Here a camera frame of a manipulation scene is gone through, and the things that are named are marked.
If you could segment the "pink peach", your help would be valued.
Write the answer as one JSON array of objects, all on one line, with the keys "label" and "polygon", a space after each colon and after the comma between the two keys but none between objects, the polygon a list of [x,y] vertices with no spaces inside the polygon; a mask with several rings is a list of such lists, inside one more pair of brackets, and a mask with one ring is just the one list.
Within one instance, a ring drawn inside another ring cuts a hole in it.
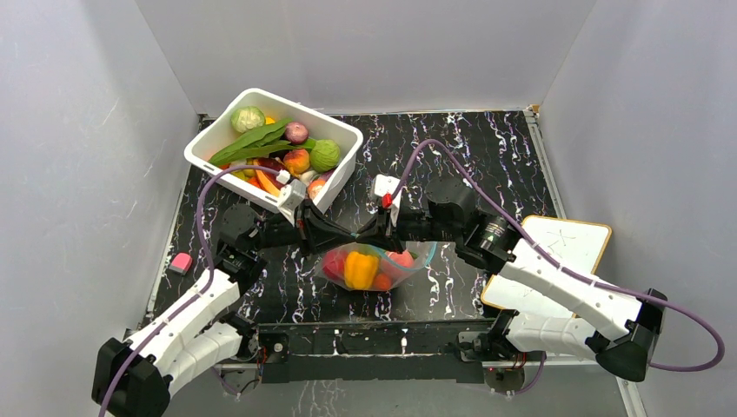
[{"label": "pink peach", "polygon": [[400,278],[408,274],[413,268],[415,258],[408,250],[403,252],[385,252],[385,259],[382,259],[381,271],[391,278]]}]

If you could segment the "red tomato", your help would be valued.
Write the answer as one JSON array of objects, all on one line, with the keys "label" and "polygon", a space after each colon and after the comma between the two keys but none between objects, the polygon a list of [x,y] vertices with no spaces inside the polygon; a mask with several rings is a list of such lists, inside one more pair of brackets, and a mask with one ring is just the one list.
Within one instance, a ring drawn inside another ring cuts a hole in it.
[{"label": "red tomato", "polygon": [[347,253],[340,249],[328,252],[322,258],[322,273],[330,281],[344,282],[343,272]]}]

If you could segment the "yellow bell pepper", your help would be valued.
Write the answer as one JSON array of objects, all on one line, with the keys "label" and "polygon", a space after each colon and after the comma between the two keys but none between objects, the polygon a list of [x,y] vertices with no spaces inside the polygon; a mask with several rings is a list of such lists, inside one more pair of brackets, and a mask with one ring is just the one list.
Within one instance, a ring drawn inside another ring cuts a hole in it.
[{"label": "yellow bell pepper", "polygon": [[380,259],[357,251],[348,254],[344,265],[344,282],[349,289],[369,290],[377,275]]}]

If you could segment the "clear zip top bag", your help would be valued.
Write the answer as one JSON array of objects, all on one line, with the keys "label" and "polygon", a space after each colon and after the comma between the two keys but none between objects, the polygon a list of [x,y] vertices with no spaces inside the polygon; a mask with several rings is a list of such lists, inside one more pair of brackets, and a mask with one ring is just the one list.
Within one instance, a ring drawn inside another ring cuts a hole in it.
[{"label": "clear zip top bag", "polygon": [[316,272],[348,291],[385,292],[419,274],[435,251],[434,242],[409,242],[402,252],[350,243],[325,253]]}]

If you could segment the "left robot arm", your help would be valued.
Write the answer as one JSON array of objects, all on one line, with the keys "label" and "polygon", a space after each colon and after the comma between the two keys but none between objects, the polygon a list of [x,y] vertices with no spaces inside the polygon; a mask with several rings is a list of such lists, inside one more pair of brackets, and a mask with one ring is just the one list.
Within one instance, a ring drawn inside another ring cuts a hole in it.
[{"label": "left robot arm", "polygon": [[218,316],[262,276],[260,250],[298,245],[319,255],[354,239],[310,200],[289,216],[261,216],[248,204],[226,210],[216,254],[190,289],[145,328],[100,347],[91,393],[99,414],[161,416],[178,391],[218,362],[256,357],[254,326]]}]

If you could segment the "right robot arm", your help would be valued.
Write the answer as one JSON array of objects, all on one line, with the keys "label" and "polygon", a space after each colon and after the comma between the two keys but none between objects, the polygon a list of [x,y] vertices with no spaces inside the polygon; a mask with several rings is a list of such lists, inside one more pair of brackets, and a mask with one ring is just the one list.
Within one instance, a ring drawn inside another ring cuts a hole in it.
[{"label": "right robot arm", "polygon": [[663,327],[667,297],[637,292],[595,275],[579,275],[553,257],[520,224],[479,208],[471,188],[456,178],[433,180],[426,208],[401,205],[399,179],[378,175],[371,186],[378,209],[357,241],[398,251],[406,242],[452,242],[457,257],[495,279],[531,288],[568,310],[565,318],[499,314],[489,335],[502,360],[546,351],[596,361],[610,374],[644,381]]}]

